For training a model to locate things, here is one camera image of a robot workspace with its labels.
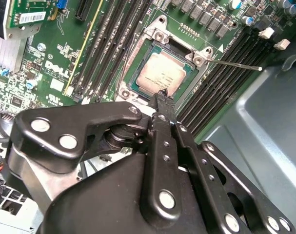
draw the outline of screw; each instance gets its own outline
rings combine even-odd
[[[44,52],[46,50],[46,45],[44,43],[39,43],[37,45],[37,49],[41,52]]]
[[[166,122],[166,117],[164,115],[159,115],[158,116],[163,122]]]
[[[65,149],[74,149],[78,145],[78,141],[72,135],[61,136],[59,143]]]
[[[270,226],[271,226],[273,229],[275,229],[276,231],[279,231],[279,230],[280,230],[280,227],[279,227],[277,221],[276,221],[274,218],[268,216],[268,223],[269,223]]]
[[[164,35],[162,33],[156,33],[156,40],[162,41],[164,39]]]
[[[179,128],[180,128],[180,130],[182,130],[183,132],[186,132],[186,131],[187,131],[186,127],[183,126],[183,125],[180,125]]]
[[[195,64],[196,65],[200,65],[202,63],[202,59],[201,58],[195,58]]]
[[[44,119],[35,119],[31,122],[31,127],[37,132],[46,132],[49,130],[50,124]]]
[[[175,206],[175,199],[169,192],[161,191],[158,197],[165,208],[172,209]]]
[[[226,214],[225,220],[227,225],[233,232],[237,233],[238,231],[240,231],[239,223],[237,222],[236,218],[234,218],[231,214]]]
[[[169,162],[171,160],[171,158],[168,155],[164,155],[163,159],[165,162]]]
[[[211,144],[207,144],[206,146],[210,151],[214,151],[214,147]]]
[[[288,224],[287,221],[285,221],[283,218],[280,218],[280,223],[282,224],[283,227],[285,227],[286,230],[288,230],[289,232],[291,231],[291,227],[290,225]]]
[[[131,107],[128,108],[128,110],[130,110],[134,114],[138,114],[138,111],[137,111],[136,107],[131,106]]]

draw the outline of black expansion slot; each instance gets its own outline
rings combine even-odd
[[[98,97],[96,99],[96,102],[100,102],[105,91],[108,89],[111,81],[113,80],[120,63],[123,60],[123,57],[125,56],[128,48],[131,46],[132,44],[132,38],[134,36],[134,33],[136,31],[137,25],[139,24],[140,21],[143,20],[143,18],[146,15],[146,12],[149,10],[151,4],[153,3],[153,0],[149,0],[149,1],[145,1],[144,5],[141,7],[139,13],[137,14],[137,17],[134,18],[132,25],[133,27],[130,29],[130,32],[127,34],[127,37],[125,39],[126,44],[122,45],[122,49],[119,50],[117,57],[115,59],[115,63],[113,64],[113,66],[111,67],[108,76],[105,79],[104,84],[101,86],[100,91],[98,93]]]
[[[110,24],[111,16],[113,14],[113,10],[115,9],[115,5],[114,5],[115,2],[116,2],[116,0],[110,0],[108,6],[106,8],[107,10],[105,11],[105,14],[104,14],[102,20],[98,23],[98,30],[97,30],[97,33],[96,33],[94,39],[93,39],[93,42],[89,46],[89,48],[87,48],[86,59],[82,65],[79,75],[76,76],[71,82],[71,85],[74,86],[74,89],[76,92],[78,91],[78,89],[79,89],[79,91],[81,91],[80,84],[84,81],[84,74],[86,72],[88,64],[89,64],[90,60],[92,59],[94,51],[98,47],[99,42],[102,40],[108,24]]]
[[[267,56],[268,54],[263,53],[261,57],[259,57],[256,60],[255,64],[261,64],[267,58]],[[212,111],[210,113],[212,117],[211,118],[205,117],[201,126],[195,129],[193,133],[194,136],[197,136],[204,129],[204,127],[212,120],[212,118],[218,114],[218,112],[222,109],[222,107],[227,104],[229,98],[236,93],[236,91],[242,86],[242,84],[244,84],[244,82],[248,80],[248,78],[253,74],[253,72],[254,71],[248,70],[248,71],[245,71],[244,74],[242,74],[240,79],[237,80],[237,82],[233,85],[233,87],[231,87],[231,92],[229,92],[229,95],[221,99],[219,103],[217,103],[216,106],[212,108]]]
[[[266,41],[242,33],[221,60],[259,65],[266,58],[264,55],[269,53],[268,48],[272,48],[272,45]],[[248,74],[252,72],[232,66],[216,65],[179,113],[178,120],[196,137],[227,103],[228,98],[241,87],[243,81],[248,79]]]
[[[104,33],[103,40],[101,40],[100,44],[98,45],[98,49],[92,52],[91,57],[95,59],[92,62],[91,69],[88,71],[86,75],[84,75],[86,78],[82,83],[83,87],[87,88],[89,83],[92,81],[95,75],[95,72],[99,66],[100,59],[105,54],[105,49],[108,46],[108,43],[110,43],[110,39],[113,39],[111,38],[111,36],[113,35],[114,31],[116,31],[116,26],[124,14],[124,9],[126,7],[126,4],[127,4],[127,1],[119,1],[115,11],[113,12],[114,20],[111,21],[110,24],[108,25]]]
[[[75,12],[75,18],[85,21],[94,0],[79,0],[79,5]]]
[[[106,55],[106,57],[104,59],[103,64],[106,64],[106,66],[103,66],[101,68],[101,70],[98,72],[97,80],[95,80],[95,82],[92,84],[91,89],[94,91],[94,94],[98,89],[98,86],[99,86],[99,84],[100,84],[100,82],[101,82],[101,80],[102,80],[102,78],[103,78],[109,64],[110,64],[110,61],[113,58],[114,52],[116,50],[116,46],[122,40],[124,34],[126,33],[129,25],[132,22],[133,17],[136,17],[136,11],[138,10],[141,2],[142,1],[140,1],[140,0],[136,0],[136,1],[132,2],[132,5],[131,5],[131,7],[129,9],[129,13],[126,16],[126,19],[125,19],[123,25],[121,25],[121,27],[119,28],[120,30],[118,31],[118,36],[116,37],[117,39],[114,41],[114,43],[111,44],[111,47],[108,50],[108,53],[107,53],[107,55]]]
[[[252,48],[247,60],[241,63],[251,66],[260,65],[263,60],[259,60],[259,58],[265,58],[265,55],[268,54],[268,50],[266,49],[266,46],[264,46],[266,42],[262,41],[257,44],[257,46]],[[213,113],[216,111],[218,112],[224,106],[220,105],[220,103],[227,103],[231,95],[234,94],[244,81],[248,79],[249,76],[247,77],[246,74],[249,74],[250,72],[250,70],[235,68],[231,74],[226,74],[226,79],[228,79],[227,82],[220,84],[222,88],[212,93],[209,100],[203,104],[200,112],[198,112],[197,121],[193,121],[190,125],[190,129],[193,129],[192,134],[194,136],[199,134],[206,126],[204,122],[211,120],[215,116]]]

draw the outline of capacitor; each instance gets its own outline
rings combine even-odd
[[[230,0],[228,6],[231,10],[239,9],[242,5],[240,0]]]
[[[38,82],[35,79],[28,79],[26,81],[26,88],[27,89],[34,89],[37,86]]]
[[[242,23],[247,25],[247,26],[251,26],[253,24],[253,18],[252,17],[248,17],[248,16],[244,16],[242,17]]]
[[[286,9],[289,8],[292,4],[289,0],[278,0],[278,3],[276,4],[278,8]]]
[[[296,15],[296,4],[291,5],[288,9],[284,9],[284,13],[291,16]]]

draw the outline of black ram slot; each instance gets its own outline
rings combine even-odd
[[[104,65],[102,67],[100,67],[99,71],[97,71],[96,69],[93,69],[93,71],[90,75],[90,78],[96,77],[96,79],[94,80],[90,89],[93,90],[94,92],[97,90],[97,88],[98,88],[98,86],[105,74],[105,71],[107,70],[108,65],[110,64],[110,61],[113,58],[114,52],[116,50],[116,46],[122,40],[122,37],[123,37],[124,33],[126,32],[128,26],[130,24],[130,21],[131,21],[132,17],[134,16],[135,11],[139,7],[139,5],[140,5],[139,0],[135,0],[131,3],[131,7],[126,15],[126,18],[123,20],[123,22],[121,22],[121,24],[118,28],[118,31],[115,35],[115,38],[112,41],[112,43],[111,43],[103,61],[102,61],[102,64],[104,64]]]
[[[76,84],[75,91],[82,92],[83,89],[86,88],[86,86],[88,84],[88,80],[89,80],[85,74],[86,70],[88,68],[88,64],[89,64],[90,60],[93,58],[96,48],[99,48],[100,46],[102,46],[101,43],[103,42],[103,38],[107,35],[107,33],[110,30],[110,28],[112,27],[112,25],[114,25],[114,23],[116,23],[115,20],[111,20],[112,15],[114,15],[113,11],[115,10],[115,2],[116,2],[116,0],[110,1],[110,3],[107,6],[106,13],[104,14],[101,22],[98,24],[99,29],[97,30],[97,34],[95,35],[95,37],[93,39],[92,45],[88,49],[88,53],[87,53],[86,59],[83,63],[82,69],[80,70],[80,73],[79,73],[78,77],[76,78],[76,80],[78,82]]]
[[[119,67],[123,57],[125,56],[125,53],[127,52],[127,49],[131,46],[132,38],[134,36],[137,25],[145,17],[146,12],[150,8],[152,2],[153,2],[153,0],[149,0],[149,1],[144,2],[139,10],[134,9],[137,11],[137,14],[135,14],[135,11],[133,12],[133,14],[134,14],[133,19],[129,18],[127,25],[132,24],[133,27],[130,29],[129,33],[127,34],[126,39],[124,40],[124,44],[122,45],[121,49],[119,50],[119,52],[115,58],[115,63],[111,67],[111,69],[108,73],[108,76],[105,79],[105,82],[103,83],[103,85],[100,88],[100,91],[98,93],[98,97],[96,99],[97,102],[101,101],[105,91],[109,87],[116,71],[118,70],[118,67]],[[126,33],[126,31],[124,31],[123,34],[121,34],[120,36],[123,37],[125,35],[125,33]]]
[[[233,56],[238,51],[238,48],[241,48],[241,46],[249,39],[248,34],[242,33],[238,39],[235,41],[235,43],[231,46],[231,48],[226,52],[225,55],[221,57],[221,60],[224,61],[230,61]],[[200,96],[203,94],[203,91],[206,92],[207,89],[210,87],[212,83],[215,82],[215,77],[220,74],[221,70],[224,68],[224,65],[216,64],[213,68],[213,70],[208,75],[207,79],[204,81],[204,83],[199,87],[199,89],[196,91],[196,93],[193,95],[193,97],[189,100],[189,102],[185,105],[185,107],[181,110],[181,112],[178,115],[178,120],[180,122],[185,121],[185,118],[190,115],[192,112],[194,106],[197,105],[199,102]]]
[[[245,56],[251,51],[251,46],[253,46],[255,42],[253,40],[247,40],[246,43],[244,43],[241,46],[241,49],[236,53],[230,61],[236,62],[236,63],[243,63],[243,60]],[[194,115],[194,113],[199,113],[201,109],[205,107],[205,103],[214,96],[214,93],[216,93],[227,81],[227,74],[234,71],[236,68],[232,66],[223,66],[221,71],[218,73],[218,75],[215,75],[214,80],[210,83],[210,85],[204,90],[200,98],[197,100],[196,108],[192,109],[192,114],[189,113],[187,118],[184,120],[188,125],[186,127],[189,127],[190,123],[192,123],[195,118],[197,117]]]
[[[257,59],[255,64],[261,64],[266,58],[267,58],[266,53],[263,53],[262,56]],[[204,119],[204,121],[202,122],[202,124],[200,126],[198,126],[196,129],[194,129],[193,131],[193,136],[196,137],[203,129],[204,127],[209,124],[209,122],[214,118],[215,115],[218,114],[218,112],[222,109],[222,107],[224,105],[227,104],[228,99],[234,95],[236,93],[236,91],[238,91],[238,89],[242,86],[242,84],[244,84],[244,82],[247,81],[247,79],[253,74],[254,71],[248,70],[245,71],[244,74],[241,76],[241,78],[237,81],[237,83],[232,87],[232,91],[231,93],[225,97],[224,99],[222,99],[218,105],[216,105],[213,109],[213,111]]]
[[[260,43],[256,47],[251,47],[249,50],[251,53],[248,53],[246,57],[247,61],[243,61],[245,58],[242,58],[240,63],[246,65],[254,64],[252,61],[255,61],[255,58],[262,54],[262,49],[264,49],[263,43]],[[234,84],[240,79],[242,75],[244,75],[245,72],[247,72],[247,70],[232,67],[231,71],[225,73],[224,82],[219,85],[215,92],[212,92],[208,96],[205,103],[201,104],[201,109],[195,111],[197,120],[192,121],[190,124],[192,134],[202,125],[202,122],[209,116],[218,102],[231,92],[231,87],[234,86]]]
[[[92,4],[93,0],[79,0],[79,5],[75,12],[75,18],[77,18],[80,21],[85,21],[89,14]]]

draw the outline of green circuit board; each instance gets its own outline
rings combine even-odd
[[[78,1],[69,0],[65,9],[58,10],[55,20],[43,23],[41,30],[27,41],[21,70],[15,74],[9,73],[1,76],[2,68],[0,67],[0,110],[17,113],[28,108],[77,104],[78,102],[73,100],[74,93],[69,93],[68,88],[71,86],[72,79],[81,72],[88,50],[101,27],[102,18],[108,11],[109,3],[109,0],[94,0],[86,21],[82,22],[75,17]],[[168,20],[166,29],[169,32],[197,50],[211,46],[213,58],[219,59],[244,29],[245,25],[242,24],[241,18],[247,14],[247,11],[251,11],[251,7],[252,10],[256,9],[253,14],[255,22],[265,16],[271,25],[280,28],[282,37],[291,39],[296,34],[296,16],[288,16],[283,10],[278,9],[276,0],[246,0],[237,10],[229,10],[227,0],[205,0],[202,1],[201,6],[203,8],[213,6],[212,17],[214,17],[214,12],[221,12],[223,17],[218,20],[220,25],[227,27],[227,33],[224,36],[217,37],[216,31],[212,32],[208,30],[207,26],[199,24],[197,20],[189,16],[190,12],[182,12],[180,5],[173,5],[170,0],[154,0],[137,28],[136,34],[142,34],[144,29],[157,17],[164,15]],[[272,10],[266,15],[264,11],[269,7]],[[228,22],[223,23],[223,18],[227,18]],[[38,50],[40,43],[46,46],[45,51]],[[132,79],[133,74],[140,68],[140,63],[152,43],[152,40],[145,41],[125,76],[124,82],[135,92],[137,90],[134,85],[135,81]],[[116,77],[110,82],[102,101],[114,100],[116,82],[122,72],[123,63],[124,60],[119,66]],[[207,72],[213,66],[213,64],[209,64]],[[181,94],[189,88],[191,91],[182,102],[188,101],[194,90],[201,84],[198,82],[195,86],[190,87],[196,75],[196,70],[188,72],[188,76],[174,95],[175,100],[178,100]],[[37,81],[37,86],[32,90],[26,86],[31,76],[35,76]]]

